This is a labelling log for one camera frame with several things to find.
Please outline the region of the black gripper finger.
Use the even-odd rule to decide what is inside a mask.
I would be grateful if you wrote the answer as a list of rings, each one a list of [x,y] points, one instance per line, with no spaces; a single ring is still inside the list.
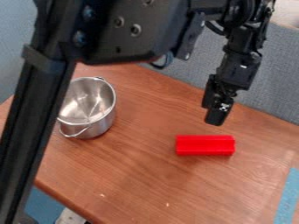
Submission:
[[[214,126],[220,126],[230,114],[234,106],[234,99],[231,97],[214,96],[204,101],[207,115],[204,122]]]
[[[215,99],[215,94],[216,94],[216,89],[218,89],[218,83],[215,81],[215,74],[210,75],[207,84],[206,84],[206,89],[204,89],[204,95],[202,99],[202,106],[208,109],[214,103]]]

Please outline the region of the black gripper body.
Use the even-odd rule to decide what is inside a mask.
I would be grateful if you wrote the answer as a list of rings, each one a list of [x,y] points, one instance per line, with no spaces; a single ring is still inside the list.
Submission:
[[[226,52],[218,68],[218,80],[227,87],[248,90],[255,79],[262,62],[262,55],[256,52]]]

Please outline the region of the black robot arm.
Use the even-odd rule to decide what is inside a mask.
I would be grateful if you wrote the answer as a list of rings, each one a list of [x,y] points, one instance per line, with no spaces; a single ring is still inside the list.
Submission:
[[[191,57],[199,35],[224,36],[224,58],[202,106],[220,126],[247,90],[276,0],[32,0],[38,16],[0,137],[0,224],[22,224],[62,101],[79,63],[152,63]]]

